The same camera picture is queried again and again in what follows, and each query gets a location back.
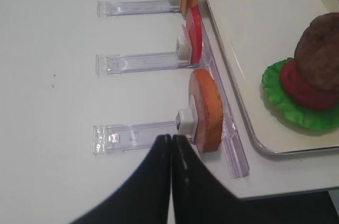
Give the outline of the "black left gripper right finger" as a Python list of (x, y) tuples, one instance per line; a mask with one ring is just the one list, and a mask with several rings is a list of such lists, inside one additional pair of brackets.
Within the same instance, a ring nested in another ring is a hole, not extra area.
[(267, 223), (229, 192), (179, 135), (172, 139), (172, 195), (176, 223)]

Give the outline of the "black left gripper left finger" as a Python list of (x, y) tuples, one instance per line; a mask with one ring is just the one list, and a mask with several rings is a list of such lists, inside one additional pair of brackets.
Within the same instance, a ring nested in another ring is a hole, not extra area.
[(73, 223), (167, 223), (171, 194), (170, 135), (157, 136), (133, 174)]

